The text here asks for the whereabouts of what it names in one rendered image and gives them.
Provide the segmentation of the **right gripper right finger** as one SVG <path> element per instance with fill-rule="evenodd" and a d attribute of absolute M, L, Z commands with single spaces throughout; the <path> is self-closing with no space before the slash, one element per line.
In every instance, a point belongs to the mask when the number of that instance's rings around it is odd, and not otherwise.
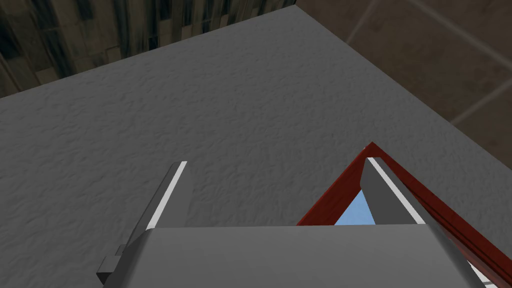
<path fill-rule="evenodd" d="M 364 161 L 360 187 L 377 225 L 433 225 L 434 219 L 380 157 Z"/>

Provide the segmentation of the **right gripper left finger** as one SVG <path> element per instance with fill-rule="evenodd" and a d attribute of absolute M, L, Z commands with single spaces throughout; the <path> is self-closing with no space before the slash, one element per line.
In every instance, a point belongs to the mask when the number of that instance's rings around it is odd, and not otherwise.
<path fill-rule="evenodd" d="M 153 194 L 127 243 L 133 243 L 149 229 L 184 227 L 193 190 L 188 162 L 174 162 Z"/>

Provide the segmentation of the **red and blue book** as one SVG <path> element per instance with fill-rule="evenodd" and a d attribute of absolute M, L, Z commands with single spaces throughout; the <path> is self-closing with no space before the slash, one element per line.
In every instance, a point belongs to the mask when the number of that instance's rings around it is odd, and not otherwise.
<path fill-rule="evenodd" d="M 439 223 L 456 245 L 469 256 L 497 288 L 512 288 L 512 259 L 492 244 L 459 214 L 438 198 L 404 167 L 374 142 L 369 143 L 336 181 L 298 222 L 299 226 L 334 225 L 356 198 L 361 186 L 365 159 L 381 158 L 397 178 L 413 194 L 423 208 Z"/>

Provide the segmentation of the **grey table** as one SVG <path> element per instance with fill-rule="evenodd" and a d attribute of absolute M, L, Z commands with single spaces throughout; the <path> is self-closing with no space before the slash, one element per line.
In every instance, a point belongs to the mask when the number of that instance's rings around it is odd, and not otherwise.
<path fill-rule="evenodd" d="M 187 226 L 284 226 L 370 142 L 512 258 L 512 170 L 290 6 L 0 99 L 0 288 L 100 288 L 175 161 Z"/>

